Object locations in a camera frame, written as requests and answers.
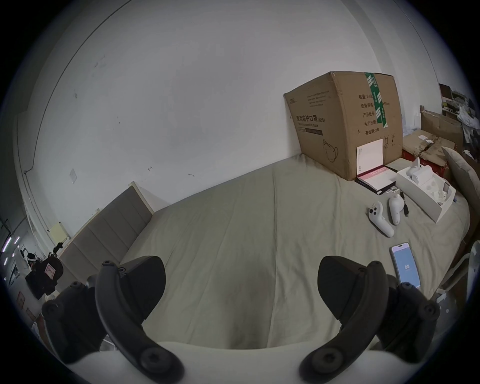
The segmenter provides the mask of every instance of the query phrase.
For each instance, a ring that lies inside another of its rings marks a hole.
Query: screw
[[[140,364],[148,372],[165,373],[172,365],[169,352],[160,347],[150,347],[140,355]]]

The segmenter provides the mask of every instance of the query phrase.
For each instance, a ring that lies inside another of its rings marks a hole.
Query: white wall
[[[21,223],[14,236],[21,236],[28,229],[27,221],[22,222],[25,219],[24,202],[21,188],[19,188],[19,183],[22,179],[15,172],[14,154],[16,145],[12,146],[14,142],[13,128],[17,121],[17,114],[27,110],[30,95],[40,70],[59,37],[78,13],[90,2],[91,0],[81,0],[72,4],[62,12],[61,18],[57,19],[44,31],[43,35],[39,37],[26,55],[22,65],[18,68],[1,105],[0,216],[3,220],[8,220],[9,229],[12,231]]]
[[[25,170],[58,81],[27,176],[45,221],[71,236],[131,181],[167,205],[298,153],[283,94],[325,72],[396,76],[407,128],[419,104],[440,108],[392,1],[133,0],[78,50],[124,2],[95,2],[65,31],[19,126]]]

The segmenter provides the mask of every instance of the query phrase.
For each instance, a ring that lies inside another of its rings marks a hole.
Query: smartphone
[[[420,277],[417,265],[413,258],[410,244],[403,243],[390,248],[396,275],[400,283],[408,282],[416,288],[420,288]]]

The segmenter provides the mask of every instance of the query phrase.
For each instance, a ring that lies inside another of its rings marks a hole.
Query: bed
[[[306,340],[321,345],[339,331],[317,290],[324,256],[364,265],[379,260],[394,275],[389,248],[407,241],[421,291],[431,297],[468,230],[468,204],[459,193],[438,224],[406,196],[409,216],[387,238],[369,222],[367,209],[377,200],[386,207],[388,197],[298,155],[155,212],[116,261],[163,260],[166,290],[143,323],[156,342],[228,349]]]

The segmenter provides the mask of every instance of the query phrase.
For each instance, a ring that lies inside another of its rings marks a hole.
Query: clutter
[[[382,139],[357,147],[357,180],[378,195],[395,183],[395,172],[383,163]]]
[[[467,143],[471,143],[474,130],[480,130],[479,120],[476,117],[470,117],[464,107],[460,107],[457,119],[463,123],[463,134],[465,136],[465,141]]]
[[[442,147],[455,148],[455,143],[423,130],[417,130],[403,138],[403,149],[441,167],[447,165]]]
[[[370,221],[387,237],[395,235],[395,231],[392,226],[383,217],[384,206],[381,202],[377,201],[368,211],[368,218]]]
[[[456,193],[455,188],[448,183],[446,187],[445,179],[431,170],[425,171],[425,174],[418,177],[418,180],[413,180],[419,171],[414,172],[411,178],[407,176],[409,169],[405,168],[397,172],[396,186],[416,202],[435,223],[438,223],[452,205]],[[426,180],[425,175],[430,175],[430,178]]]
[[[329,72],[285,98],[302,153],[344,179],[356,178],[361,145],[382,140],[383,164],[402,154],[402,117],[392,76]]]
[[[460,107],[463,107],[469,115],[476,115],[471,99],[458,91],[452,91],[447,85],[439,84],[439,86],[442,94],[442,114],[444,116],[455,119]]]
[[[462,153],[463,129],[462,124],[457,119],[426,111],[423,106],[420,106],[420,113],[422,131],[454,142],[458,153]]]
[[[392,223],[394,225],[400,224],[400,212],[402,211],[405,202],[400,195],[395,195],[388,199],[388,207],[390,208],[390,214],[392,215]]]

